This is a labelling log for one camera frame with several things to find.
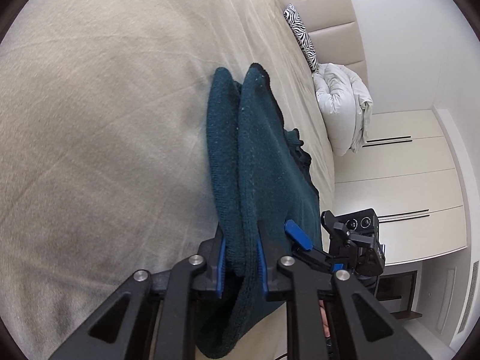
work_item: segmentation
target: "upholstered headboard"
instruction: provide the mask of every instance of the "upholstered headboard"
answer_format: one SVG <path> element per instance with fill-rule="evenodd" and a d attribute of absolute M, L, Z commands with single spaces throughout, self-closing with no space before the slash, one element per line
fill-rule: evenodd
<path fill-rule="evenodd" d="M 362 37 L 351 0 L 280 0 L 300 14 L 320 63 L 345 65 L 368 86 Z"/>

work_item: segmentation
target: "white wardrobe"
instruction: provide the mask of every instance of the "white wardrobe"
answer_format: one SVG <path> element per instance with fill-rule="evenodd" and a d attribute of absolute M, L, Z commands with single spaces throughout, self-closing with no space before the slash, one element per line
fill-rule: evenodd
<path fill-rule="evenodd" d="M 372 116 L 369 141 L 335 157 L 335 215 L 375 209 L 386 264 L 440 256 L 467 246 L 452 154 L 432 111 Z"/>

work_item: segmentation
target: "knit fabric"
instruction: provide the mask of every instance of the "knit fabric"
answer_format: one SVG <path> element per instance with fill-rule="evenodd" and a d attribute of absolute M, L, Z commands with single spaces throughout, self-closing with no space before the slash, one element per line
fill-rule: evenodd
<path fill-rule="evenodd" d="M 318 191 L 311 157 L 298 130 L 285 131 L 270 78 L 252 64 L 243 85 L 216 70 L 207 108 L 207 147 L 218 220 L 226 239 L 227 272 L 220 302 L 199 304 L 198 348 L 228 354 L 258 321 L 280 306 L 266 302 L 258 278 L 257 221 L 290 254 L 284 223 L 293 219 L 321 247 Z"/>

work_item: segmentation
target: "beige bed sheet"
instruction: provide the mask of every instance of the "beige bed sheet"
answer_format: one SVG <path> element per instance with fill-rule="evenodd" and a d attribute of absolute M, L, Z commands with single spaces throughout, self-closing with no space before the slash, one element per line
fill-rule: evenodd
<path fill-rule="evenodd" d="M 300 130 L 330 209 L 332 151 L 278 0 L 30 0 L 22 10 L 0 45 L 0 315 L 30 360 L 46 359 L 133 271 L 169 269 L 213 236 L 210 82 L 219 66 L 242 81 L 252 62 L 270 74 L 286 128 Z M 232 358 L 282 350 L 282 312 Z"/>

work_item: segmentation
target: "blue lever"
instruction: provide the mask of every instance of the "blue lever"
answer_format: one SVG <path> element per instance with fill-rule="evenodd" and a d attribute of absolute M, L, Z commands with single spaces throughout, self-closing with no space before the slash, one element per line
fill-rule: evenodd
<path fill-rule="evenodd" d="M 304 251 L 311 251 L 314 244 L 305 232 L 291 219 L 285 222 L 285 233 L 290 236 Z"/>
<path fill-rule="evenodd" d="M 343 269 L 343 264 L 333 264 L 332 273 L 339 271 L 340 269 Z"/>

